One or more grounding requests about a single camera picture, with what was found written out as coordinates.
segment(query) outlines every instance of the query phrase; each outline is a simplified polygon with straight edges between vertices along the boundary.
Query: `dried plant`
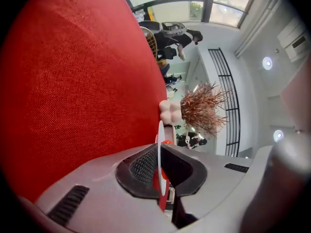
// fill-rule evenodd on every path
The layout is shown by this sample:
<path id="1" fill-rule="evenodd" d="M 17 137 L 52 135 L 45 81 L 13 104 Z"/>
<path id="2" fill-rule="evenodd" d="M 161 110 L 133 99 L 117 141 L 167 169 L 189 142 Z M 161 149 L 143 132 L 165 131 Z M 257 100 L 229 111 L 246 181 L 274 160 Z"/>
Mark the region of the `dried plant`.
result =
<path id="1" fill-rule="evenodd" d="M 219 108 L 227 101 L 230 91 L 214 92 L 217 85 L 201 84 L 194 92 L 188 91 L 181 100 L 181 115 L 186 122 L 186 128 L 194 127 L 199 133 L 212 135 L 226 124 L 226 117 L 217 115 Z"/>

